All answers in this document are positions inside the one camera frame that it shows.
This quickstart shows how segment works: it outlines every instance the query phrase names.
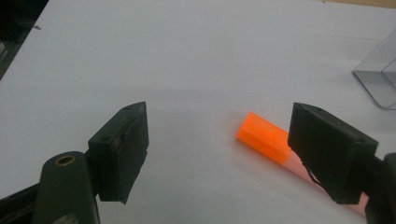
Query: white tabletop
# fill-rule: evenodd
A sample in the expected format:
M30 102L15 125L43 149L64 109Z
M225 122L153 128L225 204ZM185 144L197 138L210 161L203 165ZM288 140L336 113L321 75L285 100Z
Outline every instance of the white tabletop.
M396 151L396 113L350 74L395 21L312 0L50 0L0 82L0 198L146 101L146 163L102 223L365 223L234 136L248 111L288 130L302 102Z

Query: clear plastic container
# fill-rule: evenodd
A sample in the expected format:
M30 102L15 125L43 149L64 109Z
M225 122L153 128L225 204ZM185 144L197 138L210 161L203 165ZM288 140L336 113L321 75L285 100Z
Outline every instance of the clear plastic container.
M396 30L353 70L353 75L375 105L396 110Z

